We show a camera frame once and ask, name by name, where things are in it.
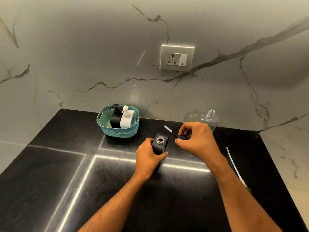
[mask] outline plastic basket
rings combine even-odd
[[[129,110],[134,110],[137,115],[136,123],[127,129],[115,129],[115,128],[106,127],[114,112],[114,109],[110,109],[111,107],[113,107],[113,105],[104,107],[97,116],[97,123],[98,125],[100,125],[103,132],[108,136],[112,136],[116,138],[130,138],[134,136],[138,130],[139,111],[135,107],[128,106]]]

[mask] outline clear plastic bottle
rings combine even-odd
[[[208,124],[211,131],[213,132],[219,123],[218,115],[216,114],[215,110],[210,109],[206,115],[202,115],[201,123]]]

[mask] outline black granite countertop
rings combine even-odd
[[[182,123],[140,119],[129,139],[105,136],[96,113],[61,109],[0,175],[0,231],[77,231],[134,173],[147,137]],[[308,231],[256,131],[217,127],[254,198],[287,231]],[[124,231],[230,231],[217,182],[170,135],[168,157],[134,200]]]

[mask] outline marble wall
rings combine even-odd
[[[60,108],[172,121],[211,108],[220,126],[262,130],[287,184],[309,191],[308,5],[0,0],[0,148],[18,153]],[[191,70],[160,70],[162,44],[194,45]]]

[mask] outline black pump dispenser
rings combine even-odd
[[[120,120],[123,115],[122,108],[119,108],[118,104],[114,104],[110,109],[114,108],[114,112],[111,116],[111,127],[120,129]]]

